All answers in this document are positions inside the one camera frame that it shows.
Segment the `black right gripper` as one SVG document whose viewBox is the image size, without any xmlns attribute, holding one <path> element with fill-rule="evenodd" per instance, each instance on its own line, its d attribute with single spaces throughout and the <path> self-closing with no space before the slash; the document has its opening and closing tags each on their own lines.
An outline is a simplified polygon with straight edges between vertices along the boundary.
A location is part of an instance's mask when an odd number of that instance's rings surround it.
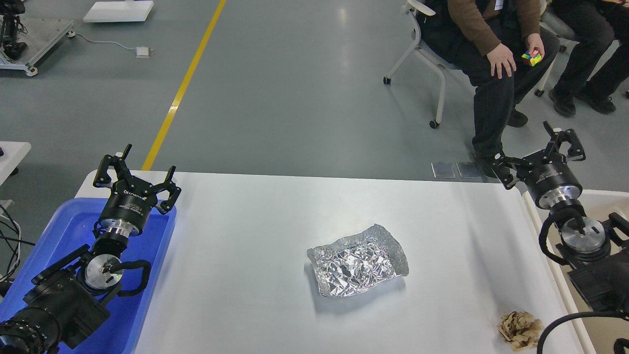
<svg viewBox="0 0 629 354">
<path fill-rule="evenodd" d="M 506 190 L 524 182 L 535 206 L 550 210 L 559 203 L 579 199 L 582 185 L 567 164 L 584 161 L 586 154 L 572 128 L 553 128 L 548 121 L 543 122 L 543 127 L 550 136 L 542 150 L 544 164 L 496 154 L 490 159 L 490 168 Z"/>
</svg>

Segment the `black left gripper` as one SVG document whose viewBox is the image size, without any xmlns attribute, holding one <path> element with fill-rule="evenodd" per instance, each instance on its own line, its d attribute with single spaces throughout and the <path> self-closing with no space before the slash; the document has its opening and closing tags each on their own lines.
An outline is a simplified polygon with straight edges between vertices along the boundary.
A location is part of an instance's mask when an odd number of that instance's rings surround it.
<svg viewBox="0 0 629 354">
<path fill-rule="evenodd" d="M 162 183 L 133 180 L 131 170 L 126 164 L 132 147 L 132 144 L 127 144 L 121 155 L 104 155 L 93 179 L 94 187 L 112 190 L 99 216 L 99 226 L 105 229 L 126 229 L 123 232 L 126 237 L 143 233 L 153 207 L 161 215 L 171 212 L 181 193 L 181 188 L 173 181 L 175 166 L 169 168 Z M 164 191 L 168 195 L 160 201 L 158 195 Z"/>
</svg>

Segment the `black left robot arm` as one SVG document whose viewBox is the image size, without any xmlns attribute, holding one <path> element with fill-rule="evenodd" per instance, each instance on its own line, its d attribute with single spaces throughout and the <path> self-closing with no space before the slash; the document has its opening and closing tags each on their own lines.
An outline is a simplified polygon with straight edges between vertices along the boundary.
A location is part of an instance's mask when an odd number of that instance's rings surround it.
<svg viewBox="0 0 629 354">
<path fill-rule="evenodd" d="M 1 323 L 3 354 L 76 348 L 110 318 L 110 301 L 139 295 L 150 284 L 152 262 L 124 261 L 123 252 L 143 233 L 151 211 L 173 211 L 181 188 L 173 180 L 175 166 L 157 184 L 133 175 L 126 164 L 131 149 L 128 144 L 122 155 L 104 155 L 93 186 L 111 193 L 94 222 L 94 244 L 79 246 L 32 278 L 25 307 Z"/>
</svg>

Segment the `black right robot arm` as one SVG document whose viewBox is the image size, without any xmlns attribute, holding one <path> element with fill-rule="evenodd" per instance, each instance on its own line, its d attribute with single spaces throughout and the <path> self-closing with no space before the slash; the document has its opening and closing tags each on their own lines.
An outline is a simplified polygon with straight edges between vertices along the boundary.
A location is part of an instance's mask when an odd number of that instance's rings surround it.
<svg viewBox="0 0 629 354">
<path fill-rule="evenodd" d="M 543 123 L 550 139 L 546 147 L 522 158 L 499 154 L 490 167 L 507 190 L 521 182 L 534 205 L 548 211 L 538 242 L 542 253 L 560 266 L 569 266 L 568 278 L 588 305 L 588 312 L 565 315 L 546 327 L 537 352 L 559 325 L 583 318 L 628 320 L 629 270 L 628 221 L 618 213 L 607 220 L 589 217 L 579 201 L 582 185 L 568 166 L 583 161 L 584 148 L 575 130 L 553 128 Z"/>
</svg>

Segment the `wheeled robot base platform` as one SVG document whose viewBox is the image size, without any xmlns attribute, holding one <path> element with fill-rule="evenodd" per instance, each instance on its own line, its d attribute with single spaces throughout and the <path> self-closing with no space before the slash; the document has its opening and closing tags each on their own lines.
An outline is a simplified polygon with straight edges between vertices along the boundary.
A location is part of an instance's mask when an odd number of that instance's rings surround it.
<svg viewBox="0 0 629 354">
<path fill-rule="evenodd" d="M 36 64 L 64 38 L 72 38 L 75 22 L 70 19 L 24 18 L 24 0 L 1 2 L 0 68 L 38 74 Z"/>
</svg>

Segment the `person's right hand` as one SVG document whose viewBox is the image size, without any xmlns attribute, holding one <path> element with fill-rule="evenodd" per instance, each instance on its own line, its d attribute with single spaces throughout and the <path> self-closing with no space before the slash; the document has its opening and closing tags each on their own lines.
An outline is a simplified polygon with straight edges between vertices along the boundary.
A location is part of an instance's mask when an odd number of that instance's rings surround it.
<svg viewBox="0 0 629 354">
<path fill-rule="evenodd" d="M 503 43 L 499 43 L 493 50 L 489 51 L 486 54 L 486 58 L 489 61 L 490 76 L 492 78 L 512 78 L 516 72 L 513 54 Z"/>
</svg>

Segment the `person's left hand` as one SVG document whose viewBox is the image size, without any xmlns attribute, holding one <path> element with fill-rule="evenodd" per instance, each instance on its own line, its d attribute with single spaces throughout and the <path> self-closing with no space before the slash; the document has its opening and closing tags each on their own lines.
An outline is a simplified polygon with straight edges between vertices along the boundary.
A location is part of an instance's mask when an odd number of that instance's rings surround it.
<svg viewBox="0 0 629 354">
<path fill-rule="evenodd" d="M 541 59 L 544 58 L 544 44 L 539 33 L 531 33 L 525 38 L 526 51 L 533 57 L 534 53 L 539 54 Z"/>
</svg>

